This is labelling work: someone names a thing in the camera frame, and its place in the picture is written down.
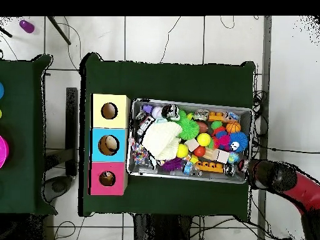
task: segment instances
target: blue box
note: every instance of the blue box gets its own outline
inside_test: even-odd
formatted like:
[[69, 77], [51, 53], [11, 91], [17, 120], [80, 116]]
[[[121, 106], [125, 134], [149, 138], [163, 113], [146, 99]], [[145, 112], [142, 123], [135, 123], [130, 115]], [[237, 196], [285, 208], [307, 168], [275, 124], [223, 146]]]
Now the blue box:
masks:
[[[93, 162], [124, 162], [127, 149], [127, 129], [92, 128], [92, 161]], [[100, 152], [98, 144], [103, 136], [113, 136], [117, 139], [119, 149], [113, 155]]]

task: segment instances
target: pink bowl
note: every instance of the pink bowl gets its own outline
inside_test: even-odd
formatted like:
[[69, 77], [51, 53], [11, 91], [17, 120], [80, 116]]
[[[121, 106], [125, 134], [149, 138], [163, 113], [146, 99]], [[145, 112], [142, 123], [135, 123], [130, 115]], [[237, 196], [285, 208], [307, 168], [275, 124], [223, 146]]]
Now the pink bowl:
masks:
[[9, 154], [9, 146], [6, 140], [0, 136], [0, 168], [2, 168]]

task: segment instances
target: purple object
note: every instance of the purple object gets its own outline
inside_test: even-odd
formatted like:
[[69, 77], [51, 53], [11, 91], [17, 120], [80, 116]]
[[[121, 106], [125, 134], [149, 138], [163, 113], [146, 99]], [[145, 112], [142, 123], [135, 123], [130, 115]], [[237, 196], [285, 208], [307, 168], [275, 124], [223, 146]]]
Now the purple object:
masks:
[[34, 31], [34, 26], [30, 23], [27, 22], [25, 20], [21, 20], [19, 25], [23, 28], [24, 31], [26, 31], [27, 33], [33, 33]]
[[174, 158], [172, 160], [166, 161], [162, 168], [165, 171], [174, 171], [175, 169], [181, 169], [181, 167], [183, 166], [183, 160], [181, 158]]
[[151, 114], [153, 107], [151, 105], [143, 105], [142, 109], [147, 113]]

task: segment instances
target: orange basketball ball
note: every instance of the orange basketball ball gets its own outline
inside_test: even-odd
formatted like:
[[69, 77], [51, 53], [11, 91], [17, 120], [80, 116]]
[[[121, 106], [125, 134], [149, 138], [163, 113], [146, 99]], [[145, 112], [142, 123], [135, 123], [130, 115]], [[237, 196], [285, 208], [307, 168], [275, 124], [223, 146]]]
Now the orange basketball ball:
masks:
[[227, 124], [226, 130], [228, 133], [236, 133], [241, 130], [241, 126], [238, 122], [231, 122]]

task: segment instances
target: box with round hole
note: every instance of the box with round hole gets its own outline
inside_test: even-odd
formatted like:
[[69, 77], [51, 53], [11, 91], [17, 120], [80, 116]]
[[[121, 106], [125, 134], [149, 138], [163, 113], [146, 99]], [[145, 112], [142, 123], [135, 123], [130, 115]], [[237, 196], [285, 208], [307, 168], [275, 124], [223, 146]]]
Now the box with round hole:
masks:
[[128, 129], [92, 128], [92, 162], [125, 162]]
[[126, 95], [91, 94], [93, 128], [128, 128], [130, 99]]
[[92, 162], [89, 195], [122, 196], [128, 184], [125, 162]]

